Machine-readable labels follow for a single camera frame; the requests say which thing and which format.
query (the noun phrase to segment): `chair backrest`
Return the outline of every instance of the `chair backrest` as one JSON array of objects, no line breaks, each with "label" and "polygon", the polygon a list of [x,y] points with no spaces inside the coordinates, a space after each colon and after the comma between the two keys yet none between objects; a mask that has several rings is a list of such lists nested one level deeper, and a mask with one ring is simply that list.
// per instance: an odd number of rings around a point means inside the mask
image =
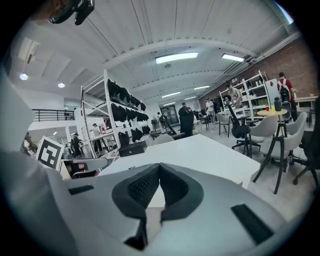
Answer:
[{"label": "chair backrest", "polygon": [[224,116],[224,115],[219,114],[219,113],[216,114],[216,119],[218,120],[218,122],[229,122],[229,117],[228,116]]},{"label": "chair backrest", "polygon": [[168,134],[162,134],[159,137],[155,138],[154,142],[156,145],[167,143],[167,142],[173,142],[174,139],[168,135]]},{"label": "chair backrest", "polygon": [[254,127],[250,127],[251,135],[259,137],[268,137],[276,133],[278,128],[278,116],[269,115]]},{"label": "chair backrest", "polygon": [[286,125],[286,130],[290,134],[289,137],[284,138],[284,150],[294,150],[300,145],[304,135],[307,120],[307,113],[302,112],[294,123]]}]

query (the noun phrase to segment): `white wall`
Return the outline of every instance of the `white wall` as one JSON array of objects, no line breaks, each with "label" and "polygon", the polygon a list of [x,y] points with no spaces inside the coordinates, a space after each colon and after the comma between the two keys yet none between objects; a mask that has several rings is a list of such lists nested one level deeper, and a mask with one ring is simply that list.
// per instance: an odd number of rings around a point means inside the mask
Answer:
[{"label": "white wall", "polygon": [[62,95],[17,87],[15,90],[31,109],[64,110],[65,101]]}]

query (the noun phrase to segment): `white table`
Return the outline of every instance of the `white table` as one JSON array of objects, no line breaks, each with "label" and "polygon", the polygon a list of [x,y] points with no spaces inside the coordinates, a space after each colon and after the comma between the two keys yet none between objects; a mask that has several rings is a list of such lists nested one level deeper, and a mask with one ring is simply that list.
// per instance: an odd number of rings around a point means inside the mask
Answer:
[{"label": "white table", "polygon": [[[216,175],[247,188],[260,163],[201,134],[149,146],[144,153],[120,157],[99,175],[108,175],[147,164],[166,163]],[[149,207],[163,207],[159,186]]]}]

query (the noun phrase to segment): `red brick wall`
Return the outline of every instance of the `red brick wall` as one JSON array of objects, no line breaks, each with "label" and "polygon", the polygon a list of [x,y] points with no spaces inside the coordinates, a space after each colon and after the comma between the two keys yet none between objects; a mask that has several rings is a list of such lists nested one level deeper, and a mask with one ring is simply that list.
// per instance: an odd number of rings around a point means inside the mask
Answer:
[{"label": "red brick wall", "polygon": [[[289,43],[269,57],[254,64],[249,69],[238,74],[238,78],[249,79],[258,74],[258,70],[265,72],[268,79],[279,78],[279,72],[284,72],[294,89],[296,96],[308,97],[310,94],[319,95],[317,89],[317,72],[312,54],[302,38]],[[201,108],[206,107],[206,98],[215,99],[219,91],[225,90],[221,85],[199,99]]]}]

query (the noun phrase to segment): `railing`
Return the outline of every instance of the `railing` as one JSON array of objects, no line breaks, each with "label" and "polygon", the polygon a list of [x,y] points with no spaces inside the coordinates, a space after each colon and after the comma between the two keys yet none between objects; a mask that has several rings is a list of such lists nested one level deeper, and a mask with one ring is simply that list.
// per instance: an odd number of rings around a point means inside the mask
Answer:
[{"label": "railing", "polygon": [[53,109],[33,109],[34,122],[75,120],[73,111]]}]

